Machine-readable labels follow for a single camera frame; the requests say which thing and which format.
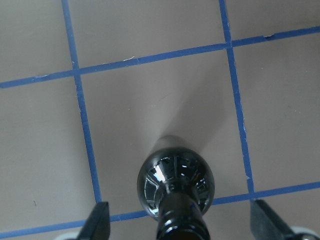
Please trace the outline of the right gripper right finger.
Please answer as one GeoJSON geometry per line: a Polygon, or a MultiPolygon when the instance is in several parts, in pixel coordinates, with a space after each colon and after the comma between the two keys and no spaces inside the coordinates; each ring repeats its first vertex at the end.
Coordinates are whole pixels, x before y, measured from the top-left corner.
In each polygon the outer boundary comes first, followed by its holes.
{"type": "Polygon", "coordinates": [[[250,201],[250,230],[256,240],[299,239],[299,235],[262,199],[250,201]]]}

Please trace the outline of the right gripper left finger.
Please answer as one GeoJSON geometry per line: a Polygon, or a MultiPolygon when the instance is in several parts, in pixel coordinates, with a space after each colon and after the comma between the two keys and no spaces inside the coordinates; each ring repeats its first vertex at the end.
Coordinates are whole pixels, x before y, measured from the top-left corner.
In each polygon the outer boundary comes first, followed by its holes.
{"type": "Polygon", "coordinates": [[[78,240],[108,240],[111,234],[110,209],[107,201],[98,202],[84,226],[79,232],[78,240]]]}

